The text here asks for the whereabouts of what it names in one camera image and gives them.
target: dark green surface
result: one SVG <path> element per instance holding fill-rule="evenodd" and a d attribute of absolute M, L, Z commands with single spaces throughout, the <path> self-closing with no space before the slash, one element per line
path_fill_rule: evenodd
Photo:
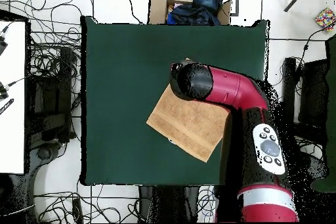
<path fill-rule="evenodd" d="M 86 20 L 86 184 L 218 184 L 221 144 L 204 163 L 146 120 L 169 83 L 171 63 L 186 57 L 262 79 L 267 22 L 243 28 Z"/>
<path fill-rule="evenodd" d="M 328 142 L 325 148 L 329 175 L 325 179 L 315 180 L 312 188 L 319 192 L 336 192 L 336 35 L 326 41 L 325 47 L 330 64 L 325 77 L 329 87 L 326 123 Z"/>

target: towel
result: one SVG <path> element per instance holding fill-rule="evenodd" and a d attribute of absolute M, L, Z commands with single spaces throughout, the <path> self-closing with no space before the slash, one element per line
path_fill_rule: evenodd
<path fill-rule="evenodd" d="M 227 109 L 174 95 L 171 86 L 163 92 L 147 124 L 193 157 L 207 162 L 221 141 Z"/>

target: green table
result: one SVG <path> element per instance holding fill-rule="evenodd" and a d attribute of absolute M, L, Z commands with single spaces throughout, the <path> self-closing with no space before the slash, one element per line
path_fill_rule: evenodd
<path fill-rule="evenodd" d="M 268 22 L 168 26 L 96 24 L 86 17 L 82 27 L 86 153 L 83 148 L 81 179 L 87 185 L 218 185 L 221 145 L 204 163 L 146 120 L 169 83 L 171 63 L 186 57 L 262 79 Z"/>
<path fill-rule="evenodd" d="M 329 87 L 327 106 L 327 145 L 325 156 L 329 175 L 312 183 L 312 188 L 319 192 L 336 192 L 336 35 L 325 42 L 329 71 L 326 75 Z"/>

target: floor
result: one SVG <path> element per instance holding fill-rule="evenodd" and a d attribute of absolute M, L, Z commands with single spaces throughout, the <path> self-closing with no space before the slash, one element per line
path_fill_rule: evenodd
<path fill-rule="evenodd" d="M 28 0 L 0 0 L 0 9 L 11 11 L 17 14 L 26 15 L 24 10 Z M 142 22 L 147 21 L 148 0 L 131 0 L 135 16 Z M 231 25 L 251 26 L 258 19 L 270 20 L 270 43 L 269 43 L 269 68 L 268 80 L 274 85 L 278 83 L 282 75 L 280 66 L 285 57 L 301 57 L 303 47 L 308 37 L 320 27 L 315 23 L 314 18 L 324 10 L 330 7 L 336 11 L 335 0 L 298 0 L 288 12 L 284 8 L 291 0 L 239 0 L 239 16 L 231 19 Z M 53 8 L 59 4 L 67 2 L 67 5 Z M 235 12 L 235 0 L 233 0 L 232 12 Z M 69 35 L 76 38 L 76 32 L 80 32 L 79 16 L 94 16 L 100 23 L 138 23 L 131 15 L 131 7 L 128 0 L 31 0 L 31 3 L 37 10 L 34 11 L 35 19 L 31 20 L 32 36 L 37 41 L 51 42 L 51 34 L 45 38 L 42 32 L 60 32 L 67 33 L 72 28 Z M 32 9 L 26 7 L 26 12 L 32 15 Z M 320 32 L 314 35 L 309 43 L 308 51 L 304 56 L 304 61 L 309 62 L 326 57 L 324 41 L 333 36 L 334 32 Z M 282 85 L 276 85 L 279 97 L 282 95 Z M 296 120 L 299 104 L 296 102 Z M 80 107 L 73 114 L 81 115 Z M 77 136 L 81 137 L 80 118 L 73 119 L 73 126 Z M 81 170 L 81 148 L 77 139 L 68 144 L 65 155 L 53 161 L 47 166 L 43 166 L 36 177 L 35 195 L 48 194 L 35 198 L 35 210 L 37 214 L 43 212 L 49 204 L 55 201 L 56 197 L 66 198 L 69 193 L 77 190 L 77 180 Z M 114 207 L 120 213 L 123 219 L 129 214 L 128 204 L 134 204 L 138 197 L 138 188 L 135 186 L 117 186 L 117 185 L 95 185 L 93 187 L 84 187 L 78 185 L 79 194 L 88 202 L 93 199 L 93 204 L 99 196 L 99 206 L 101 209 Z M 64 201 L 65 205 L 71 209 L 71 202 Z M 83 214 L 90 213 L 90 205 L 82 201 Z M 118 220 L 118 214 L 115 210 L 109 209 L 105 212 L 106 217 L 111 221 Z M 200 222 L 211 221 L 209 213 L 199 214 Z M 94 213 L 93 223 L 106 223 L 106 219 Z M 52 220 L 55 214 L 46 213 L 44 219 Z M 135 223 L 137 218 L 129 216 L 124 223 Z"/>

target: colorful cube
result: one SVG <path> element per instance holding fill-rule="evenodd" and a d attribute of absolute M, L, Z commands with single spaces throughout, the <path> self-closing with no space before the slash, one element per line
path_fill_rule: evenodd
<path fill-rule="evenodd" d="M 331 23 L 333 23 L 334 21 L 336 21 L 336 16 L 335 16 L 335 13 L 328 7 L 324 11 L 322 11 L 318 17 L 316 17 L 315 21 L 319 25 L 321 25 L 321 27 L 324 28 L 330 25 Z M 332 31 L 333 27 L 334 26 L 329 27 L 325 30 L 327 32 Z"/>

